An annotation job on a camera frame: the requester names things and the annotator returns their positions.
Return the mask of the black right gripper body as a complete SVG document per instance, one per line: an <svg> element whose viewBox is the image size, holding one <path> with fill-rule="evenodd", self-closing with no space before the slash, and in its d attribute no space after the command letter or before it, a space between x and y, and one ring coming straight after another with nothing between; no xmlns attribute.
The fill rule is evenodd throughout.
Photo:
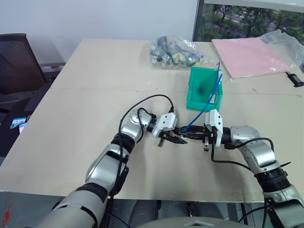
<svg viewBox="0 0 304 228"><path fill-rule="evenodd" d="M203 151L209 152L210 147L213 148L217 142L217 129L214 126L207 126L206 124L203 126Z"/></svg>

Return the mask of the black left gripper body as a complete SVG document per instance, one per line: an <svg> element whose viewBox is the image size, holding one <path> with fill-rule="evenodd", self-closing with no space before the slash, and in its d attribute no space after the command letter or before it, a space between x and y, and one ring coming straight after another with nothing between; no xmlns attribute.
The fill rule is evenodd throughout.
<svg viewBox="0 0 304 228"><path fill-rule="evenodd" d="M178 138L176 138L175 135L171 133L171 131L160 131L158 134L158 138L160 138L158 147L162 147L165 140L171 143L178 143Z"/></svg>

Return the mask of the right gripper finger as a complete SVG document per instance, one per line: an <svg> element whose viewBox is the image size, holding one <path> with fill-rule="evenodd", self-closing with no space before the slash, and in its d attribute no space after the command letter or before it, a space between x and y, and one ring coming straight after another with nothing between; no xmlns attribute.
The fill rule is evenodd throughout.
<svg viewBox="0 0 304 228"><path fill-rule="evenodd" d="M185 126L183 128L183 131L185 133L203 133L205 132L205 126L197 126L197 125Z"/></svg>
<svg viewBox="0 0 304 228"><path fill-rule="evenodd" d="M183 133L182 137L192 140L205 140L205 135L203 133Z"/></svg>

